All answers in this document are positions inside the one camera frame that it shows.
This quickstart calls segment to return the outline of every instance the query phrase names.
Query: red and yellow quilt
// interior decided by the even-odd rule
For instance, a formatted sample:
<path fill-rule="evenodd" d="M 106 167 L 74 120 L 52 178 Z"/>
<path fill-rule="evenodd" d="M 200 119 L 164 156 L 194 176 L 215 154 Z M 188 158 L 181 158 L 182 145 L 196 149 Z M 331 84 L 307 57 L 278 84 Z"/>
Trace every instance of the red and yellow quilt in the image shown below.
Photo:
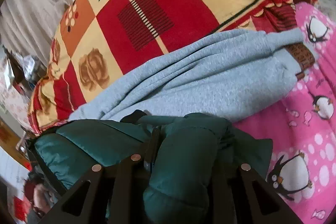
<path fill-rule="evenodd" d="M 278 14 L 290 20 L 275 24 L 292 24 L 295 1 L 75 0 L 57 28 L 48 73 L 33 92 L 31 126 L 40 134 L 61 124 L 122 75 L 213 32 L 255 28 L 253 22 L 281 7 Z"/>

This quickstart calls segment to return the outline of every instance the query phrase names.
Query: wall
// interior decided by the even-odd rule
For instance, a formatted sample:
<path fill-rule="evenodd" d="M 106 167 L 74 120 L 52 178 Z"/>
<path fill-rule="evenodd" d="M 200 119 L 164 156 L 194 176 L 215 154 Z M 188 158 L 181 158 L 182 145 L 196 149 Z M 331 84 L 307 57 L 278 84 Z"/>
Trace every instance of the wall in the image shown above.
<path fill-rule="evenodd" d="M 24 131 L 21 129 L 20 124 L 9 112 L 4 113 L 2 108 L 0 108 L 0 118 L 2 118 L 6 125 L 8 125 L 16 135 L 18 135 L 20 138 L 22 137 Z"/>
<path fill-rule="evenodd" d="M 14 213 L 14 196 L 23 200 L 23 185 L 28 177 L 28 170 L 14 160 L 10 155 L 6 153 L 4 149 L 0 147 L 0 180 L 7 187 L 7 203 L 8 211 L 18 224 L 24 224 L 15 218 Z"/>

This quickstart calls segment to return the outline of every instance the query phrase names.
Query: person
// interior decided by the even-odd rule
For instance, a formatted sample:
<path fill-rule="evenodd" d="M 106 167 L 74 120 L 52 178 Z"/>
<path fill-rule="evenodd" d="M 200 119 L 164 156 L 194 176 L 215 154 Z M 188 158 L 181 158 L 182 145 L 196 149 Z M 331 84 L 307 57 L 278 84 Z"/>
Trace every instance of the person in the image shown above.
<path fill-rule="evenodd" d="M 25 195 L 27 197 L 31 196 L 31 194 L 31 208 L 26 216 L 26 223 L 37 224 L 51 210 L 54 204 L 54 195 L 43 183 L 36 184 L 36 181 L 27 181 L 25 184 Z"/>

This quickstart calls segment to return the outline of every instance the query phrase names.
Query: bed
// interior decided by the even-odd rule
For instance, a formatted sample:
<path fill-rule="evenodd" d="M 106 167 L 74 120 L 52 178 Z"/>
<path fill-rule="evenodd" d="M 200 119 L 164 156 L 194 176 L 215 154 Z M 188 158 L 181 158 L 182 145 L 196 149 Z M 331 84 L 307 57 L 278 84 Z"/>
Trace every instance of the bed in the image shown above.
<path fill-rule="evenodd" d="M 330 198 L 336 183 L 336 64 L 332 58 L 336 37 L 335 24 L 311 6 L 315 2 L 74 0 L 57 27 L 49 58 L 45 57 L 50 60 L 48 75 L 34 90 L 30 124 L 40 135 L 66 123 L 78 107 L 132 69 L 210 33 L 235 28 L 280 32 L 298 26 L 320 54 L 319 61 L 305 71 L 286 98 L 236 126 L 256 138 L 273 139 L 270 174 L 276 166 L 302 155 L 311 185 L 284 200 L 304 223 L 324 222 L 336 204 Z M 312 32 L 313 26 L 319 31 Z M 316 37 L 322 30 L 325 33 Z M 332 112 L 318 109 L 320 99 Z M 288 180 L 295 183 L 302 175 L 295 168 L 288 172 Z M 272 176 L 268 181 L 275 182 Z"/>

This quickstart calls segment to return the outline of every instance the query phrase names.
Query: pink blanket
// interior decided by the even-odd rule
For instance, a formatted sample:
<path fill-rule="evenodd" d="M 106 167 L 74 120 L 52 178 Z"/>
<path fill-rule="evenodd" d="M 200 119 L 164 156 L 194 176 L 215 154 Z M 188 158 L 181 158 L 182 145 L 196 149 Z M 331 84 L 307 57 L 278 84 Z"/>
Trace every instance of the pink blanket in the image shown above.
<path fill-rule="evenodd" d="M 320 58 L 286 98 L 236 124 L 273 139 L 267 182 L 305 224 L 323 223 L 336 204 L 336 24 L 307 3 L 296 21 Z"/>

